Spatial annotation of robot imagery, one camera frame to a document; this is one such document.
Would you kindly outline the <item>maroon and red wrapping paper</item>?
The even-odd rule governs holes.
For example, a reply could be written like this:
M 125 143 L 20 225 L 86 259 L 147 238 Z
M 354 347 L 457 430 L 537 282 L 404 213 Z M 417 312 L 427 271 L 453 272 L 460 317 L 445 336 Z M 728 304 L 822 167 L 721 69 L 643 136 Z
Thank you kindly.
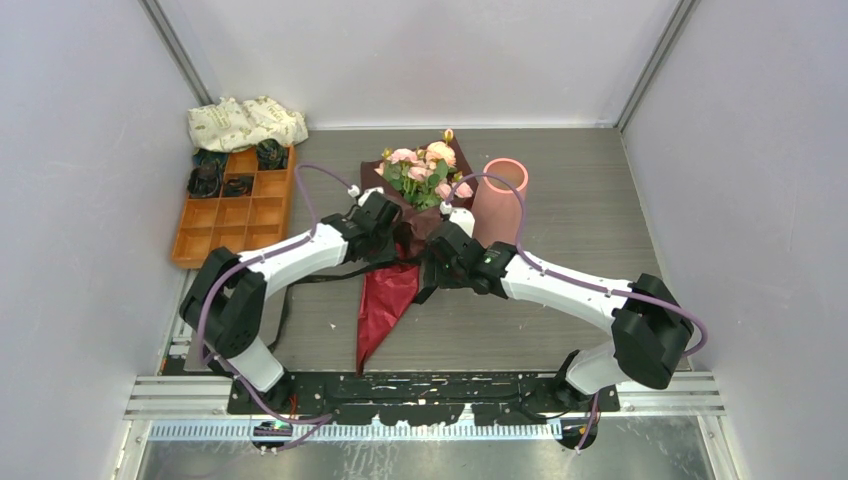
M 457 142 L 454 141 L 453 145 L 459 148 Z M 460 148 L 459 155 L 460 165 L 470 167 Z M 442 221 L 439 211 L 441 202 L 436 207 L 416 211 L 386 180 L 379 178 L 372 168 L 376 167 L 380 160 L 360 165 L 360 183 L 365 189 L 383 187 L 384 194 L 401 206 L 399 224 L 394 230 L 399 262 L 365 275 L 357 320 L 355 368 L 359 376 L 364 373 L 367 360 L 398 324 L 418 295 L 420 267 L 411 261 L 421 254 L 426 238 Z

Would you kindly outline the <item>pink flower bouquet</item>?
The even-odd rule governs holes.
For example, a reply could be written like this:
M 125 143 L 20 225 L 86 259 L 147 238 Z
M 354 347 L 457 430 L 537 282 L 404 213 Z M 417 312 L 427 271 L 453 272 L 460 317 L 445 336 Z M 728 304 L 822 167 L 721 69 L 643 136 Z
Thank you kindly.
M 446 129 L 442 139 L 416 149 L 385 149 L 373 172 L 395 189 L 416 211 L 436 207 L 470 167 L 460 165 L 459 148 L 453 145 L 454 131 Z

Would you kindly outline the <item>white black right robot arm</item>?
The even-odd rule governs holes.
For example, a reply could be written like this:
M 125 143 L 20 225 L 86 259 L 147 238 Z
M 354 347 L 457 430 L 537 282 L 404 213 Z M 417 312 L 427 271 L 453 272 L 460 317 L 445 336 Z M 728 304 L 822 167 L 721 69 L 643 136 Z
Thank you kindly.
M 512 244 L 483 247 L 452 222 L 429 236 L 425 258 L 421 300 L 435 289 L 470 289 L 550 307 L 609 335 L 602 345 L 570 353 L 558 370 L 552 393 L 567 410 L 580 410 L 594 394 L 625 381 L 666 389 L 694 333 L 693 321 L 652 275 L 635 282 L 591 277 Z

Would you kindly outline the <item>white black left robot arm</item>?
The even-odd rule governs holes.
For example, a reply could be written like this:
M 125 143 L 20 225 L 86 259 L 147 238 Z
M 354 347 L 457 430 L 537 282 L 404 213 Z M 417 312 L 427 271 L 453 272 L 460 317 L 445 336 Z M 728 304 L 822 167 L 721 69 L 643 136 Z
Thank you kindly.
M 179 307 L 197 338 L 252 387 L 255 403 L 269 413 L 292 397 L 287 371 L 259 337 L 266 301 L 321 270 L 365 260 L 393 244 L 401 214 L 380 188 L 367 190 L 353 209 L 328 215 L 297 236 L 258 250 L 226 247 L 205 259 Z

